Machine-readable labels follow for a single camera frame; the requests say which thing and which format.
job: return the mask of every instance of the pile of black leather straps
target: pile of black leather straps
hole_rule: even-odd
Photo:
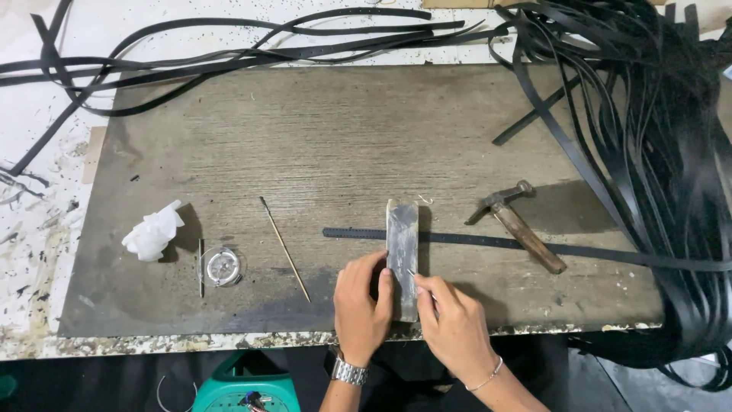
[[[463,28],[462,21],[335,30],[302,27],[349,15],[431,18],[430,13],[416,10],[351,8],[284,24],[238,18],[168,21],[132,33],[108,57],[60,57],[54,43],[70,2],[61,0],[50,26],[40,16],[32,16],[43,41],[38,60],[0,65],[0,86],[52,81],[63,87],[71,100],[28,154],[8,171],[13,176],[28,166],[80,107],[105,116],[127,116],[169,101],[208,78],[245,67],[296,60],[332,64],[389,49],[472,40],[484,40],[490,47],[494,37],[515,30],[518,37],[511,62],[490,51],[516,74],[535,109],[494,143],[502,144],[540,118],[638,253],[667,262],[663,267],[650,265],[665,304],[661,329],[581,334],[572,338],[573,345],[630,367],[659,367],[684,384],[663,365],[714,352],[721,367],[703,389],[719,391],[732,385],[732,352],[725,346],[732,339],[732,216],[725,197],[731,186],[732,145],[717,117],[719,68],[732,63],[732,20],[720,40],[699,42],[693,6],[685,10],[685,23],[674,23],[673,5],[666,11],[671,18],[664,18],[644,0],[539,0],[496,8],[505,23],[491,30],[480,30],[482,22]],[[248,48],[188,59],[134,62],[119,57],[144,37],[189,26],[251,26],[269,32]],[[433,33],[439,29],[455,31]],[[281,32],[378,35],[331,45],[262,48]],[[351,53],[323,57],[344,52]],[[546,100],[537,94],[522,56],[533,63],[557,66],[564,82],[556,93]],[[22,70],[41,73],[19,73]],[[106,81],[111,73],[126,74],[122,80]],[[86,86],[75,85],[75,78],[88,77],[91,81]],[[86,102],[94,92],[176,78],[187,79],[172,92],[136,107],[105,110]],[[570,92],[577,87],[579,99]],[[617,88],[624,90],[622,101],[613,99],[612,91]],[[565,97],[574,122],[574,139],[549,112],[552,104]],[[584,119],[577,107],[586,113]]]

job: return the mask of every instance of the white tissue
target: white tissue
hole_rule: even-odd
[[[176,237],[176,229],[184,225],[176,212],[180,205],[181,201],[176,200],[160,212],[144,216],[143,222],[122,239],[122,245],[136,253],[143,262],[154,262],[163,257],[163,249]]]

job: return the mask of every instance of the sanding block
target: sanding block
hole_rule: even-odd
[[[400,322],[416,322],[417,291],[410,270],[417,272],[419,206],[417,202],[389,199],[386,204],[386,267],[394,275],[394,316]]]

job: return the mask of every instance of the hand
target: hand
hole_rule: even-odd
[[[386,257],[386,250],[375,251],[348,262],[338,272],[333,304],[335,333],[343,360],[355,367],[366,367],[374,351],[381,346],[392,322],[392,272],[383,269],[378,277],[378,302],[368,294],[371,273]]]
[[[422,335],[432,353],[467,387],[487,381],[498,356],[490,346],[483,306],[437,276],[416,274],[414,283]],[[430,292],[438,302],[439,320]]]

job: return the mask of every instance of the bracelet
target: bracelet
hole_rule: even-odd
[[[485,386],[486,383],[491,382],[492,379],[496,377],[496,375],[498,374],[498,371],[501,370],[502,366],[503,366],[503,358],[499,356],[498,357],[498,366],[493,370],[493,373],[490,374],[487,381],[476,386],[474,389],[470,389],[467,385],[465,385],[465,389],[468,389],[468,392],[475,392],[478,389],[482,388],[483,386]]]

